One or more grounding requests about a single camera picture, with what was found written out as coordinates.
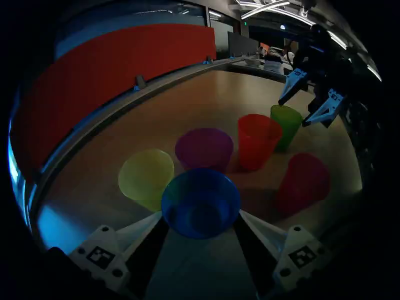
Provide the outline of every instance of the table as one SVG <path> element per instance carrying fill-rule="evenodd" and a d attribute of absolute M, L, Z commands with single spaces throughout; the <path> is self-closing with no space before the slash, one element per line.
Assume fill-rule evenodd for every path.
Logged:
<path fill-rule="evenodd" d="M 88 142 L 60 171 L 43 199 L 37 226 L 47 247 L 67 254 L 100 225 L 118 230 L 151 214 L 125 197 L 118 172 L 134 152 L 159 148 L 171 155 L 175 175 L 183 172 L 174 154 L 185 132 L 216 127 L 238 147 L 237 120 L 246 114 L 270 115 L 283 84 L 226 71 L 210 71 L 147 100 Z M 287 105 L 303 117 L 313 95 L 299 91 Z M 317 232 L 356 205 L 362 188 L 358 162 L 342 121 L 300 128 L 287 153 L 275 153 L 259 171 L 242 173 L 237 155 L 227 176 L 237 185 L 242 208 L 284 230 L 302 224 Z M 272 208 L 274 193 L 289 159 L 299 152 L 320 158 L 331 174 L 331 193 L 323 201 L 287 219 Z M 148 299 L 255 299 L 246 261 L 232 230 L 210 240 L 184 238 L 170 230 L 147 291 Z"/>

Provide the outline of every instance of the red plastic cup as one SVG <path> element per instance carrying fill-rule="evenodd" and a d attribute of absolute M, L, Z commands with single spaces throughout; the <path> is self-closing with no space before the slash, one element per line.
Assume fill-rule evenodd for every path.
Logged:
<path fill-rule="evenodd" d="M 239 162 L 249 171 L 263 167 L 282 137 L 281 126 L 262 114 L 248 114 L 237 122 Z"/>
<path fill-rule="evenodd" d="M 232 138 L 217 128 L 191 130 L 175 145 L 175 155 L 186 170 L 208 168 L 224 173 L 233 151 Z"/>
<path fill-rule="evenodd" d="M 330 191 L 328 169 L 316 157 L 299 153 L 289 161 L 286 174 L 276 195 L 276 208 L 289 217 L 323 200 Z"/>

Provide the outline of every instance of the blue plastic cup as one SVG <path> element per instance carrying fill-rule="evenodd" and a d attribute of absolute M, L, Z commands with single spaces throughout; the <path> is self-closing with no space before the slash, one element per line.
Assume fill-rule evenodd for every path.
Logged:
<path fill-rule="evenodd" d="M 233 182 L 212 169 L 189 170 L 165 188 L 161 210 L 169 227 L 193 239 L 215 237 L 236 220 L 241 206 Z"/>

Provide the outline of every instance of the orange plastic cup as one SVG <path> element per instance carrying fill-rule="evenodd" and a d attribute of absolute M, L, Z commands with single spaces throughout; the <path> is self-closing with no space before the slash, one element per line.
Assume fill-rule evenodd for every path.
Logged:
<path fill-rule="evenodd" d="M 237 122 L 239 162 L 249 171 L 261 169 L 282 137 L 281 126 L 262 114 L 248 114 Z"/>

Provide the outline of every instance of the green plastic cup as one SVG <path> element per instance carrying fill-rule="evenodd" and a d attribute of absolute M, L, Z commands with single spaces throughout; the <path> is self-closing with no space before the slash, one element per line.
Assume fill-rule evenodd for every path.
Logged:
<path fill-rule="evenodd" d="M 291 144 L 297 130 L 299 130 L 303 117 L 293 108 L 284 105 L 273 105 L 271 107 L 271 119 L 279 123 L 283 131 L 282 138 L 276 145 L 275 150 L 285 151 Z"/>

